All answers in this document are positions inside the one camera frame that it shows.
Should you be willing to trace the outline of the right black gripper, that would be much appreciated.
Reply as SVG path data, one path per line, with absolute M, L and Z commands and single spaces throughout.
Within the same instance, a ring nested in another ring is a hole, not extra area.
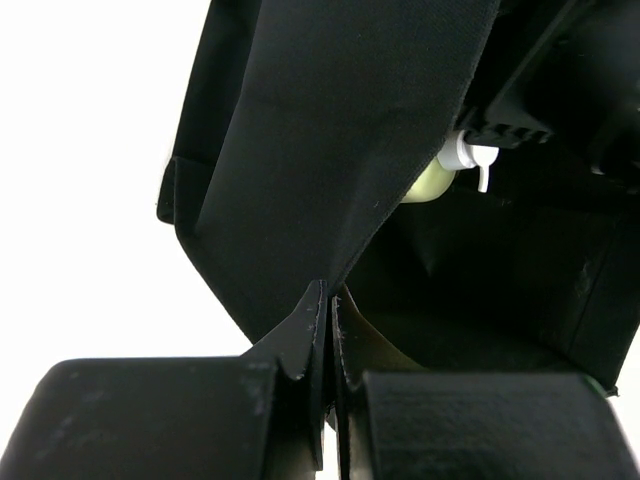
M 638 2 L 500 2 L 459 127 L 507 149 L 557 139 L 596 174 L 638 174 Z

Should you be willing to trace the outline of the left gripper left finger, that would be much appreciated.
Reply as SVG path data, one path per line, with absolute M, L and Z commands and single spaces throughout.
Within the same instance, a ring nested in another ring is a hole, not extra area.
M 311 479 L 323 466 L 328 295 L 310 283 L 237 357 L 81 359 L 49 370 L 5 479 Z

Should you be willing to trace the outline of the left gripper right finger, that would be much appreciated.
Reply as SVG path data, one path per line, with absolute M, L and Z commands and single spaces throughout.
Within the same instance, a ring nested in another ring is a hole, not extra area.
M 343 479 L 635 479 L 615 415 L 589 378 L 432 373 L 348 294 L 331 301 Z

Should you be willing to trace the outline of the black canvas bag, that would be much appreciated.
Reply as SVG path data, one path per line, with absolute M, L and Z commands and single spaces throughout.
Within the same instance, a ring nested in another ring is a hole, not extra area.
M 502 1 L 215 1 L 158 200 L 252 342 L 322 281 L 429 372 L 613 395 L 639 328 L 639 172 L 557 139 L 407 191 L 459 127 Z

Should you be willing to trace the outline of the yellow-green pump bottle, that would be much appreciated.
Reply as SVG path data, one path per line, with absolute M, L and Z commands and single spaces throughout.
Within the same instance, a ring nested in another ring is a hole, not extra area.
M 490 169 L 498 158 L 500 149 L 468 143 L 466 132 L 452 132 L 442 148 L 407 191 L 402 204 L 426 203 L 441 197 L 452 185 L 456 175 L 466 170 L 477 170 L 477 191 L 487 193 Z

